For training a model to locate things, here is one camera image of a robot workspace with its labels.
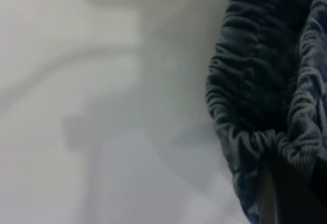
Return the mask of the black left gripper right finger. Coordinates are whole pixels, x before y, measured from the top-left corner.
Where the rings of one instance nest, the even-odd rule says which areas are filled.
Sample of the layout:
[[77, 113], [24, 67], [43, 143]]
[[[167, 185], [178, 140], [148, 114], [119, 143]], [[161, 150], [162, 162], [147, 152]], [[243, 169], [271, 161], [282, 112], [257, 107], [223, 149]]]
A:
[[315, 164], [309, 182], [286, 160], [278, 159], [278, 223], [321, 223], [321, 160]]

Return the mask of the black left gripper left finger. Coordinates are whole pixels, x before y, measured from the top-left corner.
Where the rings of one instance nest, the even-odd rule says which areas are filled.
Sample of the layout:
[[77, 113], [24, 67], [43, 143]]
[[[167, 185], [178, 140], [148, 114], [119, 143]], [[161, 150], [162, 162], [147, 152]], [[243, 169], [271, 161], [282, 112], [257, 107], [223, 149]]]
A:
[[267, 154], [261, 157], [258, 167], [256, 185], [256, 202], [258, 205], [259, 223], [280, 223], [279, 182], [276, 177], [275, 164], [277, 157]]

